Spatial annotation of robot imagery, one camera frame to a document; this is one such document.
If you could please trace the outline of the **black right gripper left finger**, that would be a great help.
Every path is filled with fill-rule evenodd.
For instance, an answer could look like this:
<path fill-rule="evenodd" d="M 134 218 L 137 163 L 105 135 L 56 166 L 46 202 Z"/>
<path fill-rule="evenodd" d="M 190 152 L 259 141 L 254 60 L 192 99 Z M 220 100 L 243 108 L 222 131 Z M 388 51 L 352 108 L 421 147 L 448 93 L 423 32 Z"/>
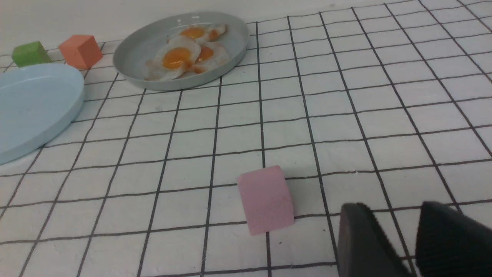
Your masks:
<path fill-rule="evenodd" d="M 344 203 L 338 236 L 340 277 L 411 277 L 369 207 Z"/>

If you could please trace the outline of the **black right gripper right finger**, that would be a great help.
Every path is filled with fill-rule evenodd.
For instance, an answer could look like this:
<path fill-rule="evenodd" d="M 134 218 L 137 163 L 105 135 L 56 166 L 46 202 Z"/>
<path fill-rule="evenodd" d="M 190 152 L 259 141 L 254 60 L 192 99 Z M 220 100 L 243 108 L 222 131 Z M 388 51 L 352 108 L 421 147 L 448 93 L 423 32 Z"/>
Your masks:
<path fill-rule="evenodd" d="M 423 277 L 490 277 L 492 230 L 442 203 L 425 201 L 416 264 Z"/>

